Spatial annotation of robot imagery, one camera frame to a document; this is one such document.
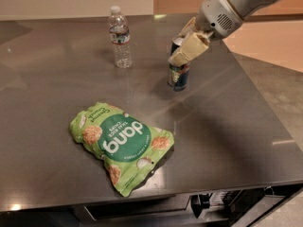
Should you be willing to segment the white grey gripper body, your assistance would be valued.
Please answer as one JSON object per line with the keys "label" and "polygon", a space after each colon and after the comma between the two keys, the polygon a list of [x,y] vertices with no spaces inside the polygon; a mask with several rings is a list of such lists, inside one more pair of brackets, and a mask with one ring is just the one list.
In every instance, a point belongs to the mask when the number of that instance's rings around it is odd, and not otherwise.
{"label": "white grey gripper body", "polygon": [[204,0],[196,16],[196,27],[224,39],[241,27],[243,20],[229,0]]}

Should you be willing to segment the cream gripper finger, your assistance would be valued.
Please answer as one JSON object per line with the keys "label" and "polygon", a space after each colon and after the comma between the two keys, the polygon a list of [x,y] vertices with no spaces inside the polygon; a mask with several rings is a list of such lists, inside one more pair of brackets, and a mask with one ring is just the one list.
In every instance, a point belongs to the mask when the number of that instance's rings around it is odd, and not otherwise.
{"label": "cream gripper finger", "polygon": [[169,57],[169,63],[177,67],[187,64],[206,52],[209,44],[210,40],[205,33],[190,32]]}
{"label": "cream gripper finger", "polygon": [[199,40],[197,37],[198,31],[199,29],[196,26],[196,18],[192,17],[177,35],[177,42],[181,44],[184,39],[197,42]]}

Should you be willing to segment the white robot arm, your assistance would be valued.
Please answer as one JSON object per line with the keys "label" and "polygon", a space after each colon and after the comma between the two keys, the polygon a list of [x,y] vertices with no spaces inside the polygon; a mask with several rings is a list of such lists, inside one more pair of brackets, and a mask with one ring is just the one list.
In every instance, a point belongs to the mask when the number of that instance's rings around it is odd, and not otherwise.
{"label": "white robot arm", "polygon": [[193,61],[206,52],[212,40],[227,38],[254,12],[278,1],[280,0],[204,0],[197,15],[177,35],[183,41],[169,57],[169,63],[180,67]]}

